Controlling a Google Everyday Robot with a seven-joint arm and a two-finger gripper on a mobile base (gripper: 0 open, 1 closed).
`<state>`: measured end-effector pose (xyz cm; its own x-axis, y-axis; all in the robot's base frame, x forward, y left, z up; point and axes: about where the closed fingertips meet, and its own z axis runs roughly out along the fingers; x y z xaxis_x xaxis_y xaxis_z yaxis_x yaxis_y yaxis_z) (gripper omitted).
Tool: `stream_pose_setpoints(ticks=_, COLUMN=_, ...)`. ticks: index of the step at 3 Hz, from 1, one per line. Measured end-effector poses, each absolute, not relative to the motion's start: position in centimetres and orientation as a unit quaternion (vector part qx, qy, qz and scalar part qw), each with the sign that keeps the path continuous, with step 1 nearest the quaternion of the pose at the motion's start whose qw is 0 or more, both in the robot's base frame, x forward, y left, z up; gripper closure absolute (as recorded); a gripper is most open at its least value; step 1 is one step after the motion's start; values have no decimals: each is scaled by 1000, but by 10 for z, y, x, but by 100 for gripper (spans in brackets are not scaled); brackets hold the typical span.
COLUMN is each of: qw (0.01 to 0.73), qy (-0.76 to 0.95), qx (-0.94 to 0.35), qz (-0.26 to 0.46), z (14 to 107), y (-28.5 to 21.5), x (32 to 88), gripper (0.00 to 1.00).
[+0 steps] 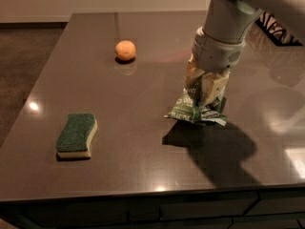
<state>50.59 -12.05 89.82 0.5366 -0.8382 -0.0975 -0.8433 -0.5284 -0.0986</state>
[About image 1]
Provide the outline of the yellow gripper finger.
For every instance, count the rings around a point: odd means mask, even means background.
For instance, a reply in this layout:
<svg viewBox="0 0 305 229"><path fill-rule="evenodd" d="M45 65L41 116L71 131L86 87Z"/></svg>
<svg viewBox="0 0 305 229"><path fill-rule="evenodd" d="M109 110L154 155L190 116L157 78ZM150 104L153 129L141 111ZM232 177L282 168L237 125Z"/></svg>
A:
<svg viewBox="0 0 305 229"><path fill-rule="evenodd" d="M186 74L185 74L185 88L189 89L196 80L202 76L205 72L197 66L197 62L193 55L188 60Z"/></svg>
<svg viewBox="0 0 305 229"><path fill-rule="evenodd" d="M219 73L204 73L202 76L201 104L211 104L216 97L225 89L229 80L230 71L224 70Z"/></svg>

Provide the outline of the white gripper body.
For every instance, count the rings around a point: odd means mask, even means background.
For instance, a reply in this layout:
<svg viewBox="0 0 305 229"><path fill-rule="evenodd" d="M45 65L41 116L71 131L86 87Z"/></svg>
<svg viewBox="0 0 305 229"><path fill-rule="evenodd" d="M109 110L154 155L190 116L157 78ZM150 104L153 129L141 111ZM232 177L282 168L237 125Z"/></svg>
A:
<svg viewBox="0 0 305 229"><path fill-rule="evenodd" d="M217 41L199 28L194 37L192 54L199 69L218 73L236 66L245 46L244 40L237 44Z"/></svg>

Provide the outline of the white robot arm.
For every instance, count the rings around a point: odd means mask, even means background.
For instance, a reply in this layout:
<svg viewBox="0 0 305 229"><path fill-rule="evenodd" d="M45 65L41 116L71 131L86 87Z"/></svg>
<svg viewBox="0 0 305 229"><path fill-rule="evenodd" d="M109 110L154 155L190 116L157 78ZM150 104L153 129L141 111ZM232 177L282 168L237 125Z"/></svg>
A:
<svg viewBox="0 0 305 229"><path fill-rule="evenodd" d="M264 11L299 42L305 41L305 0L211 0L205 23L196 31L185 83L189 88L203 78L200 105L211 104L225 88L249 29Z"/></svg>

